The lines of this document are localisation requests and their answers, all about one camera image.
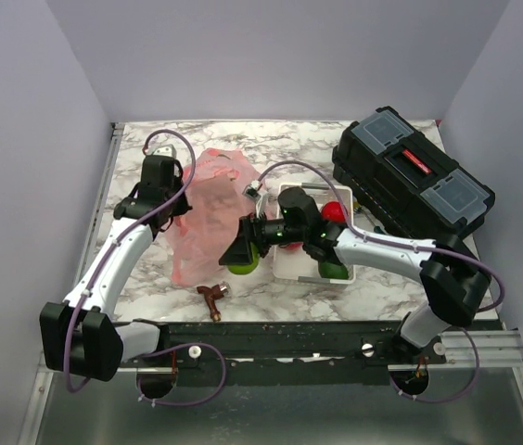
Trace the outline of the green fake apple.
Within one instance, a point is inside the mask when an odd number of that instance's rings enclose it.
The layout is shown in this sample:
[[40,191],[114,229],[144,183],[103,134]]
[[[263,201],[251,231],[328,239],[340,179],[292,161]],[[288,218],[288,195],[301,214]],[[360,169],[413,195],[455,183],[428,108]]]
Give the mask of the green fake apple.
[[252,261],[247,264],[231,264],[227,266],[227,269],[230,273],[236,275],[246,275],[252,273],[259,265],[260,255],[259,251],[255,245],[250,244]]

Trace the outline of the red fake apple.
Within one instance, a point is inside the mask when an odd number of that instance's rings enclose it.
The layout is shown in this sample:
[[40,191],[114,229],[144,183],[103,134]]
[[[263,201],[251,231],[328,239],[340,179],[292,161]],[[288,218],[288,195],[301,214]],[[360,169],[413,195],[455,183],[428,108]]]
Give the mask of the red fake apple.
[[286,251],[293,251],[293,250],[300,248],[301,246],[302,246],[302,242],[292,242],[292,243],[286,243],[286,244],[279,245],[279,247],[281,249],[286,250]]

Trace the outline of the pink plastic bag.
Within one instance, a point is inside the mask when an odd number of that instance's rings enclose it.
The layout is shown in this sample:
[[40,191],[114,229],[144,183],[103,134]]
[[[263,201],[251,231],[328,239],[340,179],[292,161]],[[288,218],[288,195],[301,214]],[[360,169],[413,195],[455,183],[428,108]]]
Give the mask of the pink plastic bag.
[[260,173],[239,150],[208,148],[195,165],[184,167],[194,177],[186,189],[192,207],[166,232],[172,249],[171,281],[195,286],[221,270],[219,259],[235,240],[238,220],[255,204],[243,191]]

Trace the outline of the green fake lime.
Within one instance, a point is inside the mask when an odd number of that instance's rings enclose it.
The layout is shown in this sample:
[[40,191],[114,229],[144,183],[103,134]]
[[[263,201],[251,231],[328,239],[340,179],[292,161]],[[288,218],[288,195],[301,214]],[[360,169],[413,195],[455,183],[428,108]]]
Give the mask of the green fake lime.
[[345,265],[323,261],[318,263],[317,269],[324,279],[349,280],[349,271]]

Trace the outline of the red fake pomegranate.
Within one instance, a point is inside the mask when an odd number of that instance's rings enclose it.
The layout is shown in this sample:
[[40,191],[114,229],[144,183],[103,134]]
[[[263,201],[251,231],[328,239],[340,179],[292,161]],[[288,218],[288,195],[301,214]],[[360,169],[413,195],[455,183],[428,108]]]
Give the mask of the red fake pomegranate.
[[329,201],[321,208],[321,215],[329,221],[344,223],[347,220],[348,210],[337,201]]

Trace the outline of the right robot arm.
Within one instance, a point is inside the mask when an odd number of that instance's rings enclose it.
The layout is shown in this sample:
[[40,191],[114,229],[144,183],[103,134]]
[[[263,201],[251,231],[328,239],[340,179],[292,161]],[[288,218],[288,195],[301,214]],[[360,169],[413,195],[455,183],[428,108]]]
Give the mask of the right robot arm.
[[423,286],[426,302],[403,319],[390,343],[400,362],[414,362],[431,339],[447,329],[470,326],[490,286],[490,272],[457,237],[438,242],[371,234],[325,218],[299,186],[280,192],[279,216],[270,219],[258,183],[248,185],[243,194],[254,202],[255,210],[240,218],[236,238],[219,259],[222,266],[250,266],[273,246],[299,243],[319,263],[367,266]]

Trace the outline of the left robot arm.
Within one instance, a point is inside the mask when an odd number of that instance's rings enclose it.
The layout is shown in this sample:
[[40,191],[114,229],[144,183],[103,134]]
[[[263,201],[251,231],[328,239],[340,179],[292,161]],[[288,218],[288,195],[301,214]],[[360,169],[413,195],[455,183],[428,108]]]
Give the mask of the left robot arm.
[[45,364],[51,370],[109,381],[123,362],[140,356],[151,366],[171,352],[161,326],[116,325],[115,307],[134,266],[158,233],[190,211],[181,163],[169,154],[148,155],[139,182],[113,211],[108,237],[83,278],[60,303],[48,302],[39,321]]

